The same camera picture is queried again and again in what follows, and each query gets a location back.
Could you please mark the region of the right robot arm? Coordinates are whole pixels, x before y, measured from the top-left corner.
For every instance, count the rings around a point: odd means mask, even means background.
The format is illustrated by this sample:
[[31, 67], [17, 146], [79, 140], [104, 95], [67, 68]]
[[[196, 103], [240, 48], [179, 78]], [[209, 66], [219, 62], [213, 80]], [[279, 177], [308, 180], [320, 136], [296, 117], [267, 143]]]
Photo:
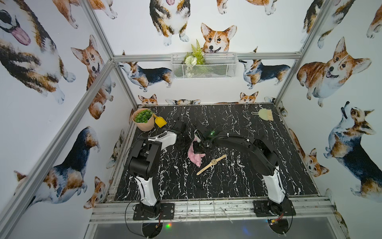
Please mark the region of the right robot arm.
[[248, 155], [253, 168], [262, 175], [267, 187], [268, 210], [274, 215], [284, 210], [286, 192], [280, 177], [279, 154], [265, 136], [249, 137], [217, 129], [208, 130], [202, 125], [192, 125], [192, 129], [197, 137], [197, 142], [193, 143], [196, 153], [224, 147]]

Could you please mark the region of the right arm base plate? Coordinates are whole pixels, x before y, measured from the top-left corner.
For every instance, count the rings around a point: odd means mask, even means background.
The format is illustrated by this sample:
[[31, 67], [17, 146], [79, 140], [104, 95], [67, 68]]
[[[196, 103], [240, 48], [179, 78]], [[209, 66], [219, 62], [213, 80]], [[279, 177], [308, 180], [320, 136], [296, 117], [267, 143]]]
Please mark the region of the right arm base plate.
[[271, 216], [295, 216], [296, 212], [292, 201], [285, 198], [280, 204], [271, 200], [255, 200], [253, 201], [254, 213], [257, 217]]

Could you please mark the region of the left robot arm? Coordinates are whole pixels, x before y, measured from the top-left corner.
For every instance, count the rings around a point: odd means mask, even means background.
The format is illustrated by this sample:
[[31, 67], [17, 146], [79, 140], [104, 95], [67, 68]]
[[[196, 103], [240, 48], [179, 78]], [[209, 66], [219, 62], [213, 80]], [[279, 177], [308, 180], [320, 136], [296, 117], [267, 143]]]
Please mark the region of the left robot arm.
[[164, 127], [160, 134], [140, 138], [130, 147], [125, 169], [137, 182], [142, 206], [154, 208], [159, 204], [153, 178], [159, 170], [161, 153], [172, 145], [184, 144], [186, 129], [185, 122], [176, 120], [171, 127]]

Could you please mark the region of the pink cloth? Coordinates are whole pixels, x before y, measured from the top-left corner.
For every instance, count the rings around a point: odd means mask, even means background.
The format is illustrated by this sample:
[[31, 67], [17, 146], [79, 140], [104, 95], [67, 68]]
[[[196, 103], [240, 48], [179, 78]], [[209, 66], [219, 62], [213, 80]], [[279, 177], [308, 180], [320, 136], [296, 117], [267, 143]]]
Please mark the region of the pink cloth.
[[198, 137], [195, 136], [194, 137], [194, 140], [192, 141], [189, 149], [188, 149], [188, 159], [190, 159], [190, 161], [192, 163], [194, 163], [197, 167], [201, 167], [201, 164], [202, 164], [202, 159], [203, 157], [206, 156], [205, 153], [195, 153], [194, 152], [194, 146], [193, 146], [193, 143], [194, 142], [198, 142]]

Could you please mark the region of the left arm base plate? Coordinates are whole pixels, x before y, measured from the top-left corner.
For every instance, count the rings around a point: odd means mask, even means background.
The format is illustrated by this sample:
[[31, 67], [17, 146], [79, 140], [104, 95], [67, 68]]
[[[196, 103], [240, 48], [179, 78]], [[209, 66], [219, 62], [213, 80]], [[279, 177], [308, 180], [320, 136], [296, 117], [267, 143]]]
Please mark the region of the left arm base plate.
[[136, 205], [134, 209], [134, 221], [146, 220], [172, 220], [174, 219], [175, 204], [157, 202], [154, 206], [147, 206], [143, 203]]

